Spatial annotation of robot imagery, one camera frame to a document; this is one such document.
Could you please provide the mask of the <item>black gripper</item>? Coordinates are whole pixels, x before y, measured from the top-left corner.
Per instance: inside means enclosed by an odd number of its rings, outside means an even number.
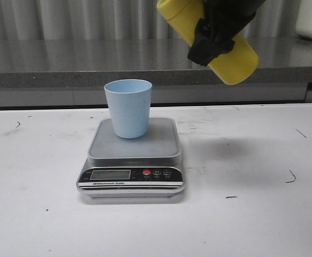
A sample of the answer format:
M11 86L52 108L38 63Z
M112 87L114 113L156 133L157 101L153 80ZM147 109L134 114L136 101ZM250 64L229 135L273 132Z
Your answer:
M254 19L263 3L264 0L204 1L204 19L196 24L188 59L207 66L221 54L228 54L235 45L232 38Z

